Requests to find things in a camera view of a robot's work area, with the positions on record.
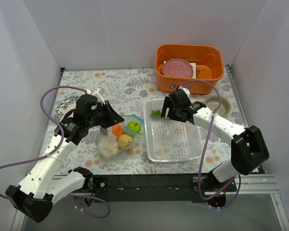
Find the white radish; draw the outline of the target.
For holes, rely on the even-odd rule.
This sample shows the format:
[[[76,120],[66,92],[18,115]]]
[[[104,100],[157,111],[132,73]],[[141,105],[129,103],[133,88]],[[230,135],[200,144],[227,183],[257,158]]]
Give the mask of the white radish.
[[[109,142],[114,142],[117,139],[117,136],[114,135],[112,132],[109,132],[107,134],[107,139],[108,139]]]

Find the green bell pepper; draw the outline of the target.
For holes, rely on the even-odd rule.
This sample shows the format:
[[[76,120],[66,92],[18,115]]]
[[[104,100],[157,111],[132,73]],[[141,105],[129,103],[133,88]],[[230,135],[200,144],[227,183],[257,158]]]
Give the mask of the green bell pepper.
[[[136,133],[139,133],[141,131],[141,124],[136,121],[131,121],[128,123],[127,128]]]

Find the white cauliflower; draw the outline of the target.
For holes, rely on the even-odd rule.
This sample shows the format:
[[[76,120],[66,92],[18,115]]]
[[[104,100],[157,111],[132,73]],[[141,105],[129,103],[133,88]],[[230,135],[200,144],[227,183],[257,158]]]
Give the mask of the white cauliflower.
[[[106,137],[102,137],[98,144],[98,148],[102,158],[105,159],[116,156],[119,151],[118,141],[109,141]]]

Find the yellow pear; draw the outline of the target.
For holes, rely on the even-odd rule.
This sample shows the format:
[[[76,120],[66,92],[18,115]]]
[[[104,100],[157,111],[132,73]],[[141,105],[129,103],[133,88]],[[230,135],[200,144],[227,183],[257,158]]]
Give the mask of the yellow pear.
[[[128,134],[122,134],[118,139],[118,145],[121,149],[128,149],[133,146],[134,139]]]

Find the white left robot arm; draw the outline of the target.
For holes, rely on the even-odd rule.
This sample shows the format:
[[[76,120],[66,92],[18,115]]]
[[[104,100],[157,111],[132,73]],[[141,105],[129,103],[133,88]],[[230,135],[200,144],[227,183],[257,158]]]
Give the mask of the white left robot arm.
[[[110,128],[124,121],[108,101],[84,94],[76,107],[68,111],[42,155],[26,177],[18,185],[10,185],[5,194],[12,205],[35,222],[43,221],[54,204],[80,190],[89,192],[93,186],[93,174],[86,168],[77,167],[58,182],[52,179],[60,165],[88,135],[93,127]]]

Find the orange tangerine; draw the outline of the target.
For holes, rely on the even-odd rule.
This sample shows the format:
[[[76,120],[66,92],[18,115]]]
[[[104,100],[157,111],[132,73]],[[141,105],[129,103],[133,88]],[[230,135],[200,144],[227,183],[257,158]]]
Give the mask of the orange tangerine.
[[[121,124],[116,124],[112,127],[112,133],[119,138],[123,133],[123,126]]]

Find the clear zip top bag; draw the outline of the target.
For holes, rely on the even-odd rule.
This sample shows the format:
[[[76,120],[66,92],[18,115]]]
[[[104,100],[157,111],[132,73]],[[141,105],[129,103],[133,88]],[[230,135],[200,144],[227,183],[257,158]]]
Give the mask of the clear zip top bag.
[[[122,115],[124,121],[109,128],[99,128],[97,146],[102,158],[109,159],[133,148],[145,135],[145,123],[135,114]]]

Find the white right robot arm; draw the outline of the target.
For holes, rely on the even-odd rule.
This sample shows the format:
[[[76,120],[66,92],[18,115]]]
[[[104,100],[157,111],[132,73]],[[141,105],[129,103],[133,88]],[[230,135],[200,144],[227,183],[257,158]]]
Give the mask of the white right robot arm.
[[[256,126],[244,127],[218,116],[201,102],[192,103],[188,90],[177,89],[165,97],[161,117],[205,128],[231,148],[230,160],[200,181],[206,190],[219,191],[237,175],[248,175],[269,158],[263,135]]]

